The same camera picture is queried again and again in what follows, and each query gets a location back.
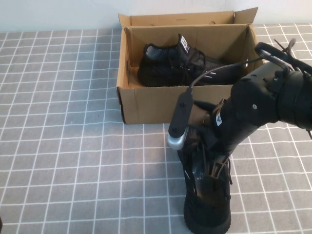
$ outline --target sneaker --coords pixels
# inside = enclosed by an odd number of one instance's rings
[[[203,72],[226,64],[192,48],[179,34],[177,45],[147,44],[137,76],[148,87],[190,85]],[[206,75],[197,85],[234,84],[243,74],[243,66],[223,68]]]
[[[186,184],[184,220],[194,234],[225,234],[231,225],[230,161],[209,152],[205,139],[211,137],[208,128],[189,128],[178,151]]]

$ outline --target shoe box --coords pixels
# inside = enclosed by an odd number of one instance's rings
[[[230,63],[258,58],[252,23],[257,8],[243,11],[172,15],[126,16],[119,14],[122,27],[117,95],[126,124],[170,123],[177,98],[186,86],[145,87],[137,79],[144,46],[174,45],[182,34],[191,47],[215,59]],[[263,61],[248,64],[245,73]],[[232,85],[207,85],[194,88],[194,99],[219,103],[230,95]]]

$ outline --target shoe label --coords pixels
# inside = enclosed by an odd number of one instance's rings
[[[189,45],[188,45],[186,39],[185,39],[182,35],[181,35],[180,43],[181,43],[181,45],[182,45],[184,51],[185,51],[186,53],[188,53],[189,50],[190,50],[190,47],[189,47]]]
[[[217,115],[215,116],[215,121],[216,121],[216,124],[217,124],[218,127],[219,127],[219,126],[221,125],[221,123],[222,123],[220,110],[221,110],[221,109],[218,110]]]

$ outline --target black shoe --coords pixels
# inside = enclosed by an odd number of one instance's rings
[[[216,162],[206,149],[207,131],[189,129],[184,147],[178,151],[186,184],[184,219],[194,234],[225,234],[231,225],[229,157]]]
[[[190,85],[203,72],[223,65],[226,64],[192,48],[179,34],[174,46],[147,44],[137,76],[148,87]],[[208,74],[197,85],[234,84],[243,75],[243,66],[223,68]]]

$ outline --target gray grid tablecloth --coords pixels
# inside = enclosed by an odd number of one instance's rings
[[[267,43],[295,37],[312,65],[310,24],[254,27]],[[122,123],[119,42],[120,30],[0,33],[4,234],[189,233],[168,125]],[[284,123],[238,146],[229,233],[312,233],[311,149]]]

